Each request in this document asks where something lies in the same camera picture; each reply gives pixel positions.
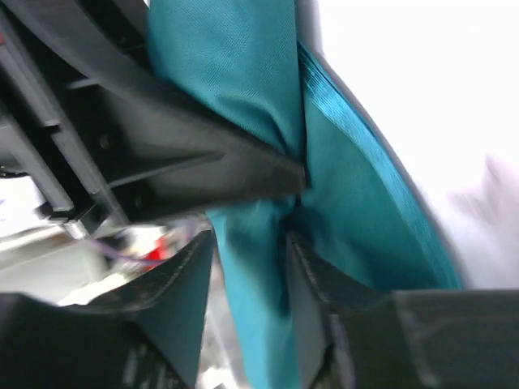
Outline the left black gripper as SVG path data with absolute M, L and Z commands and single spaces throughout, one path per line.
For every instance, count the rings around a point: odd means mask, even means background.
M 1 4 L 1 158 L 84 235 L 130 222 L 127 1 Z

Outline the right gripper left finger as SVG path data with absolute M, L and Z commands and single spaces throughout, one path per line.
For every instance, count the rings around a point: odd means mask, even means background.
M 192 388 L 214 236 L 86 305 L 1 296 L 4 388 Z

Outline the teal cloth napkin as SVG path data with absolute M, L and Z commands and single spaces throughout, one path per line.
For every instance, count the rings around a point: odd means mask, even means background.
M 461 289 L 461 275 L 401 171 L 319 64 L 313 1 L 153 1 L 158 76 L 307 166 L 299 196 L 209 212 L 245 372 L 298 388 L 284 236 L 381 291 Z

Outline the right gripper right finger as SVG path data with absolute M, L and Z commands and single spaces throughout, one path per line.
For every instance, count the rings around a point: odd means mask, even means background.
M 286 249 L 303 387 L 517 387 L 517 291 L 379 293 L 295 233 Z

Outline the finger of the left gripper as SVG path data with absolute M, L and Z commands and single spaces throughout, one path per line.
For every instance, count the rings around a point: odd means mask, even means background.
M 129 223 L 301 193 L 306 179 L 298 162 L 153 75 L 145 47 L 148 7 L 127 2 L 130 50 L 114 88 L 130 103 Z M 28 175 L 7 166 L 1 158 L 4 176 Z

